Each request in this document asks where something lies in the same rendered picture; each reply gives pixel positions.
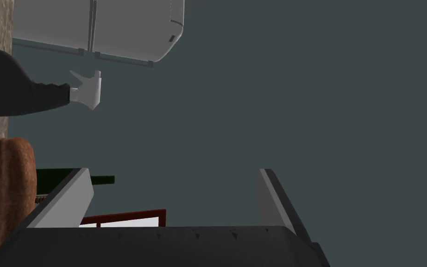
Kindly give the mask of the brown bread loaf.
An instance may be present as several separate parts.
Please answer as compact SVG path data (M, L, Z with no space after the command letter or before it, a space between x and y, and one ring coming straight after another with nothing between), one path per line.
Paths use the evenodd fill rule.
M0 139L0 245L35 207L37 175L31 145Z

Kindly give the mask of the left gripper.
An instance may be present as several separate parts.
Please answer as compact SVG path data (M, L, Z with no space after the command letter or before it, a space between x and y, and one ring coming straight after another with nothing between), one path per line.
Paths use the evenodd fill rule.
M80 86L70 89L69 100L94 110L100 103L101 71L95 70L92 78L81 76L73 70L70 70L70 73L80 81Z

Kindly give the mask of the grey refrigerator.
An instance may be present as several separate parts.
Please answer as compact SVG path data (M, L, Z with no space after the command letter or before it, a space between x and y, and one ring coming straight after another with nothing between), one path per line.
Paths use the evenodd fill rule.
M183 32L185 0L14 0L17 46L153 67Z

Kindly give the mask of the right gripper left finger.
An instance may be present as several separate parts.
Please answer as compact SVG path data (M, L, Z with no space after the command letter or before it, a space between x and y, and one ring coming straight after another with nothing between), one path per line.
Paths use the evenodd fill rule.
M24 228L78 228L94 195L88 168L75 168L24 220Z

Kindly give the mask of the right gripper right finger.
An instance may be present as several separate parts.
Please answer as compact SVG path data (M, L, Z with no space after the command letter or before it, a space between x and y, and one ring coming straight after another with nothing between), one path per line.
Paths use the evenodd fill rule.
M272 169L259 169L256 197L262 224L284 226L303 243L313 244L303 222Z

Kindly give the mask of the dark green bottle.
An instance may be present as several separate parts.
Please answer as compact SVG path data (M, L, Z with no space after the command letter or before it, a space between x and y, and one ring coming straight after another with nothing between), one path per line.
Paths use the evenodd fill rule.
M36 195L48 195L73 168L37 169ZM90 176L92 185L114 184L115 176Z

